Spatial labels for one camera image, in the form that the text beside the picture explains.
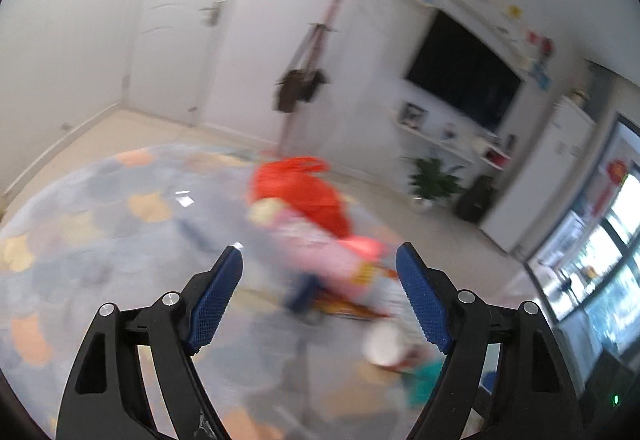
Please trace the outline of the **orange black snack packet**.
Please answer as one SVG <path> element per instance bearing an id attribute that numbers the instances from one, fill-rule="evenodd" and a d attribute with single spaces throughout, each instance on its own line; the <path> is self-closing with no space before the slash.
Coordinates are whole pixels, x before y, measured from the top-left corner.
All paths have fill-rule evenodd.
<path id="1" fill-rule="evenodd" d="M 317 273 L 297 275 L 284 306 L 294 314 L 318 310 L 328 316 L 370 321 L 397 316 L 403 296 L 394 270 L 363 264 L 351 280 L 330 280 Z"/>

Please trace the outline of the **pink snack tube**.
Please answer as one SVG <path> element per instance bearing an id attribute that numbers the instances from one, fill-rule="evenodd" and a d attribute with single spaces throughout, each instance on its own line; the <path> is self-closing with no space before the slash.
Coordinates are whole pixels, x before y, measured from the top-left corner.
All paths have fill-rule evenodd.
<path id="1" fill-rule="evenodd" d="M 337 238 L 280 198 L 251 204 L 248 218 L 270 233 L 290 267 L 314 276 L 328 292 L 377 316 L 399 313 L 402 289 L 384 264 L 382 242 L 354 234 Z"/>

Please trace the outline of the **red plastic bag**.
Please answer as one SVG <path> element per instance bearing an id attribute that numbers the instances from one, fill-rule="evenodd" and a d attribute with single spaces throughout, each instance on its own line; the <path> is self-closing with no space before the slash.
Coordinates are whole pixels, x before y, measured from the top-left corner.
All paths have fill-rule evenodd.
<path id="1" fill-rule="evenodd" d="M 253 200 L 278 198 L 337 238 L 348 238 L 352 224 L 341 193 L 320 174 L 329 164 L 314 156 L 296 156 L 258 166 L 253 174 Z"/>

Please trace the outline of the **pastel hexagon tablecloth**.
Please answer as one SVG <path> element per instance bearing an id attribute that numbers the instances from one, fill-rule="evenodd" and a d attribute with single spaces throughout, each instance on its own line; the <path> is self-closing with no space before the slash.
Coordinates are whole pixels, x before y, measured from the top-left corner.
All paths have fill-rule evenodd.
<path id="1" fill-rule="evenodd" d="M 79 168 L 32 196 L 1 230 L 1 368 L 48 437 L 96 310 L 180 290 L 228 245 L 242 281 L 194 363 L 240 439 L 400 439 L 416 419 L 408 379 L 369 364 L 367 323 L 298 318 L 288 254 L 250 216 L 254 158 L 161 145 Z"/>

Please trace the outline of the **green potted plant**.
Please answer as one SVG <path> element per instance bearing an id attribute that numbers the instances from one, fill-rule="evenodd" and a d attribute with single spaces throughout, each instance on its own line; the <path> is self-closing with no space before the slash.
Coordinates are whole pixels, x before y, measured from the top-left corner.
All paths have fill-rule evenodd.
<path id="1" fill-rule="evenodd" d="M 410 204 L 418 214 L 425 214 L 437 202 L 446 202 L 461 194 L 464 187 L 457 172 L 461 165 L 446 168 L 438 157 L 407 157 L 412 169 L 409 174 Z"/>

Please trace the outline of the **white tall cabinet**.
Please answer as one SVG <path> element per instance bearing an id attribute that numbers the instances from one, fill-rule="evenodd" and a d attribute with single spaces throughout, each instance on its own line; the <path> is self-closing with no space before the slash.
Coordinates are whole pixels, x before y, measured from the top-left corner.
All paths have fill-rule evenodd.
<path id="1" fill-rule="evenodd" d="M 513 252 L 559 192 L 594 128 L 566 96 L 559 101 L 528 159 L 499 192 L 480 230 L 503 252 Z"/>

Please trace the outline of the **brown hanging bag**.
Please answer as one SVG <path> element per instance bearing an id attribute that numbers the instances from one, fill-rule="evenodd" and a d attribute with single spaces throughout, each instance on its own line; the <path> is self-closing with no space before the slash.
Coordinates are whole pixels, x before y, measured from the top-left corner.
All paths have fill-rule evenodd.
<path id="1" fill-rule="evenodd" d="M 324 24 L 312 24 L 309 32 L 296 49 L 284 75 L 277 83 L 274 109 L 292 114 L 299 102 L 310 103 L 318 90 L 329 82 L 329 77 L 320 67 L 326 33 Z"/>

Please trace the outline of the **white door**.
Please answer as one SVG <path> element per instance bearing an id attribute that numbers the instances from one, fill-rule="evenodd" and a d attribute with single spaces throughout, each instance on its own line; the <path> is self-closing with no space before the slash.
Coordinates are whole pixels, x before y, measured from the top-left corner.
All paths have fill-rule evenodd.
<path id="1" fill-rule="evenodd" d="M 132 50 L 129 106 L 182 122 L 194 121 L 218 0 L 144 0 Z"/>

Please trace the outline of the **pink coat stand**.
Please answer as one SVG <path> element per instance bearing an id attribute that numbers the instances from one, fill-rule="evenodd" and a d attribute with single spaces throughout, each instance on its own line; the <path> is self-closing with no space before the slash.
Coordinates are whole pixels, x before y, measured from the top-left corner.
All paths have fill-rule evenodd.
<path id="1" fill-rule="evenodd" d="M 274 108 L 284 115 L 284 122 L 279 134 L 274 155 L 282 158 L 286 155 L 288 140 L 296 122 L 298 104 L 304 102 L 306 96 L 311 99 L 323 85 L 316 79 L 321 72 L 320 62 L 326 48 L 329 34 L 335 33 L 335 21 L 344 0 L 331 0 L 326 13 L 319 23 L 311 24 L 307 35 L 298 46 L 288 63 L 283 76 L 276 83 Z"/>

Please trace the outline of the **white lower wall shelf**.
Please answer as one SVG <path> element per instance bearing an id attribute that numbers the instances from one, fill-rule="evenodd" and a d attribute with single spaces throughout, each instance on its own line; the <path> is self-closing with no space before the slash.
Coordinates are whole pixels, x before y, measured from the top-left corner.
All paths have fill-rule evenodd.
<path id="1" fill-rule="evenodd" d="M 392 124 L 404 134 L 410 134 L 413 139 L 419 139 L 430 145 L 431 148 L 441 150 L 449 155 L 456 156 L 462 163 L 477 165 L 478 163 L 485 164 L 492 169 L 503 171 L 511 163 L 512 157 L 506 152 L 503 152 L 498 145 L 489 143 L 488 141 L 479 138 L 472 144 L 459 144 L 454 141 L 446 141 L 436 137 L 432 137 L 430 134 L 421 130 L 413 129 L 406 124 L 399 121 L 398 113 L 394 110 L 388 110 L 388 117 L 392 121 Z"/>

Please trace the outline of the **white wall shelf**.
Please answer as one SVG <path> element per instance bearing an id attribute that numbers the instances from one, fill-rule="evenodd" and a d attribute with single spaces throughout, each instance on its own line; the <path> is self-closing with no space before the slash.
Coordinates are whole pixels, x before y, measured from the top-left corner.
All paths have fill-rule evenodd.
<path id="1" fill-rule="evenodd" d="M 410 134 L 413 139 L 419 139 L 430 145 L 431 148 L 441 150 L 449 155 L 456 156 L 462 163 L 477 165 L 478 163 L 485 164 L 492 169 L 503 171 L 511 163 L 512 157 L 506 152 L 503 152 L 498 145 L 489 143 L 488 141 L 479 138 L 472 144 L 459 144 L 454 141 L 446 141 L 436 137 L 432 137 L 430 134 L 421 130 L 413 129 L 406 124 L 399 121 L 398 113 L 394 110 L 388 110 L 388 117 L 392 121 L 392 124 L 404 134 Z"/>
<path id="2" fill-rule="evenodd" d="M 518 69 L 533 77 L 539 89 L 547 91 L 550 88 L 551 78 L 547 75 L 546 66 L 532 53 L 533 50 L 541 49 L 541 34 L 534 30 L 522 30 L 520 18 L 512 15 L 518 14 L 518 9 L 513 4 L 507 6 L 506 10 L 499 11 L 483 10 L 482 0 L 434 0 L 432 4 L 412 1 L 424 8 L 447 10 L 455 6 L 463 11 L 509 50 L 512 61 L 518 63 Z"/>

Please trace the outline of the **black picture frame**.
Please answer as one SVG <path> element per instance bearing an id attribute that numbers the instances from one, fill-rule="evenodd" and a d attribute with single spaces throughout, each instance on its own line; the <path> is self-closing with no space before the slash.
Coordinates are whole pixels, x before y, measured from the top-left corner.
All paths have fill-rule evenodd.
<path id="1" fill-rule="evenodd" d="M 427 115 L 427 111 L 416 104 L 406 102 L 402 104 L 402 107 L 398 114 L 398 122 L 401 125 L 407 126 L 414 130 L 420 130 L 424 122 L 424 118 Z"/>

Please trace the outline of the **black wall television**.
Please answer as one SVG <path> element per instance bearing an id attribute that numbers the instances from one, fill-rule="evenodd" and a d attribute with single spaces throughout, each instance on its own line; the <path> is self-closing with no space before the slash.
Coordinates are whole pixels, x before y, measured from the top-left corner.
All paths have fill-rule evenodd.
<path id="1" fill-rule="evenodd" d="M 435 14 L 405 80 L 491 132 L 499 128 L 522 83 L 483 41 L 442 10 Z"/>

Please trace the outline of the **white upper wall shelf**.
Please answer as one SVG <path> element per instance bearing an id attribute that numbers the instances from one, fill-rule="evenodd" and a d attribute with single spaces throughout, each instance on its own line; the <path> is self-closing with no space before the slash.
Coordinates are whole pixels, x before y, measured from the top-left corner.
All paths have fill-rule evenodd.
<path id="1" fill-rule="evenodd" d="M 547 75 L 546 66 L 532 53 L 533 50 L 541 49 L 541 34 L 534 30 L 522 30 L 520 18 L 512 15 L 518 14 L 518 9 L 513 4 L 507 6 L 506 10 L 499 11 L 483 10 L 482 0 L 434 0 L 432 4 L 412 1 L 424 8 L 447 10 L 455 6 L 463 11 L 509 50 L 512 61 L 518 63 L 518 69 L 533 77 L 539 89 L 547 91 L 550 88 L 551 78 Z"/>

